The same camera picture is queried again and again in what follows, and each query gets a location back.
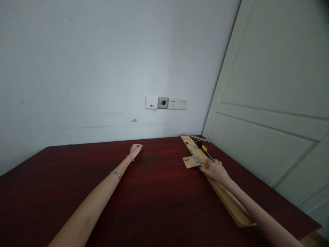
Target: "yellow screwdriver handle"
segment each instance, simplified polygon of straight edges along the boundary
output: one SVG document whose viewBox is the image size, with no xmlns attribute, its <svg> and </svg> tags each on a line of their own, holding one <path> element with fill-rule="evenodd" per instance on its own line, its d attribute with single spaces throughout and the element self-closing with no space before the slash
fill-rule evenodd
<svg viewBox="0 0 329 247">
<path fill-rule="evenodd" d="M 197 144 L 199 146 L 199 148 L 202 148 L 203 151 L 207 152 L 208 149 L 204 146 L 203 142 L 202 141 L 197 141 Z"/>
<path fill-rule="evenodd" d="M 203 149 L 203 151 L 205 151 L 205 152 L 208 151 L 208 149 L 207 149 L 204 145 L 202 145 L 202 149 Z"/>
</svg>

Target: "white door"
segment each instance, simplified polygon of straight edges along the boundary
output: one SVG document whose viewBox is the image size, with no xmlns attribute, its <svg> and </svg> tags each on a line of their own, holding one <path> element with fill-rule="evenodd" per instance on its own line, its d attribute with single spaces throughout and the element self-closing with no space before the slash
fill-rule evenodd
<svg viewBox="0 0 329 247">
<path fill-rule="evenodd" d="M 243 0 L 203 136 L 329 238 L 326 1 Z"/>
</svg>

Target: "screwdriver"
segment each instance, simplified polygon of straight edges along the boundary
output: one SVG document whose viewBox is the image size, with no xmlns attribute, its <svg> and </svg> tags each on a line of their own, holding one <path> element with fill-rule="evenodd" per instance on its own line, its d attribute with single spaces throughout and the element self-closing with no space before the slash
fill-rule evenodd
<svg viewBox="0 0 329 247">
<path fill-rule="evenodd" d="M 205 147 L 205 145 L 203 144 L 203 142 L 200 141 L 200 140 L 198 140 L 198 141 L 197 141 L 197 144 L 198 144 L 199 148 L 201 148 L 203 151 L 205 151 L 205 152 L 209 155 L 209 157 L 211 158 L 211 160 L 212 160 L 212 157 L 211 157 L 210 154 L 208 153 L 208 149 Z"/>
</svg>

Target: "wall outlet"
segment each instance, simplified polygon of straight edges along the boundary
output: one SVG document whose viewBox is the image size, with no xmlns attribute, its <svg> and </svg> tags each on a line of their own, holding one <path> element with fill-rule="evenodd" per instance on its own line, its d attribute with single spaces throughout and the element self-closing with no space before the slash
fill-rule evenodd
<svg viewBox="0 0 329 247">
<path fill-rule="evenodd" d="M 169 98 L 159 97 L 158 98 L 158 109 L 168 109 Z"/>
<path fill-rule="evenodd" d="M 169 98 L 168 109 L 176 110 L 178 106 L 178 98 Z"/>
<path fill-rule="evenodd" d="M 186 110 L 188 99 L 180 98 L 178 99 L 177 110 Z"/>
<path fill-rule="evenodd" d="M 157 96 L 148 95 L 148 96 L 146 96 L 145 102 L 146 102 L 145 103 L 146 109 L 157 109 L 158 108 L 158 97 Z"/>
</svg>

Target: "ruler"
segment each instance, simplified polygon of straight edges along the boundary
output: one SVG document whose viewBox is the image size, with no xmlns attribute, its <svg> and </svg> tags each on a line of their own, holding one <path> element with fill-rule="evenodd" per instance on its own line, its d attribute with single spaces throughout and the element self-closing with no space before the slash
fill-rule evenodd
<svg viewBox="0 0 329 247">
<path fill-rule="evenodd" d="M 194 137 L 194 138 L 199 139 L 199 140 L 202 140 L 202 141 L 210 142 L 210 141 L 208 141 L 207 139 L 203 139 L 203 138 L 200 138 L 200 137 L 196 137 L 196 136 L 191 136 L 191 137 Z"/>
</svg>

